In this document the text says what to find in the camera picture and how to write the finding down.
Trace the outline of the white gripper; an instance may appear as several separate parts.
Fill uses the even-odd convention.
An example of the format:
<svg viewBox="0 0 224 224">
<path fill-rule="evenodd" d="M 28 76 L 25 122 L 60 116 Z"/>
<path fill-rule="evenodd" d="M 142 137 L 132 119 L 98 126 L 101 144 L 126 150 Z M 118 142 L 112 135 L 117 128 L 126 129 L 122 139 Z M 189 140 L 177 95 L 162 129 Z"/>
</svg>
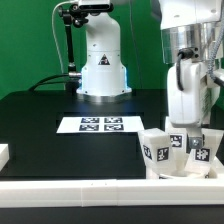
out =
<svg viewBox="0 0 224 224">
<path fill-rule="evenodd" d="M 210 123 L 211 109 L 216 103 L 220 87 L 207 75 L 207 63 L 180 63 L 180 80 L 183 90 L 178 89 L 176 66 L 168 71 L 167 96 L 168 115 L 175 128 L 187 128 L 191 149 L 204 145 L 203 125 Z"/>
</svg>

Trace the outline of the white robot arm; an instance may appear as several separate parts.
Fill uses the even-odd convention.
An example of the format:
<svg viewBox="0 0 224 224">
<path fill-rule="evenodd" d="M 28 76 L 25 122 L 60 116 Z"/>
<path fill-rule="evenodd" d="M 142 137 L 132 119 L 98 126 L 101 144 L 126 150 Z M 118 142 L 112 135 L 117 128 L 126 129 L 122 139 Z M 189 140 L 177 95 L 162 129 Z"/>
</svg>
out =
<svg viewBox="0 0 224 224">
<path fill-rule="evenodd" d="M 150 0 L 160 20 L 163 60 L 168 70 L 167 95 L 171 124 L 187 130 L 192 149 L 204 146 L 202 124 L 210 116 L 224 73 L 215 67 L 223 57 L 224 0 Z M 87 62 L 79 93 L 93 98 L 128 92 L 121 70 L 120 27 L 108 13 L 115 0 L 80 0 L 87 13 Z"/>
</svg>

